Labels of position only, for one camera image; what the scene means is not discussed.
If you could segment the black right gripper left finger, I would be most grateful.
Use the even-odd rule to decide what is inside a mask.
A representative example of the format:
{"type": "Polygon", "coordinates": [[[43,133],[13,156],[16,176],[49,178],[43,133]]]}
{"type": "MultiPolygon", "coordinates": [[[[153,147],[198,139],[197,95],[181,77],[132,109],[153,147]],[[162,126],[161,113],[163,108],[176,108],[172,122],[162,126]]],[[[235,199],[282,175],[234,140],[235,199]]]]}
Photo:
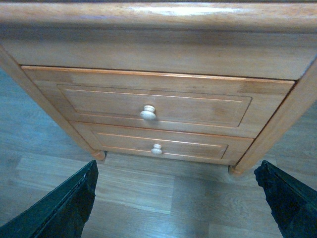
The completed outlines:
{"type": "Polygon", "coordinates": [[[79,238],[91,214],[98,179],[95,160],[0,228],[2,238],[79,238]]]}

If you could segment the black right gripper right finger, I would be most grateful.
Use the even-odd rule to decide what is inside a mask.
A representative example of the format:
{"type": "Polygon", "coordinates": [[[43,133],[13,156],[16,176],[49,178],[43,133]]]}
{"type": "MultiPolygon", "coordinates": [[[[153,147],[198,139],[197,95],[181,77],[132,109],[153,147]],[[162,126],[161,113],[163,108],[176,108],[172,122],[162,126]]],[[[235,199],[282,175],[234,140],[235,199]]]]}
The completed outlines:
{"type": "Polygon", "coordinates": [[[284,238],[317,236],[317,192],[264,160],[254,174],[284,238]]]}

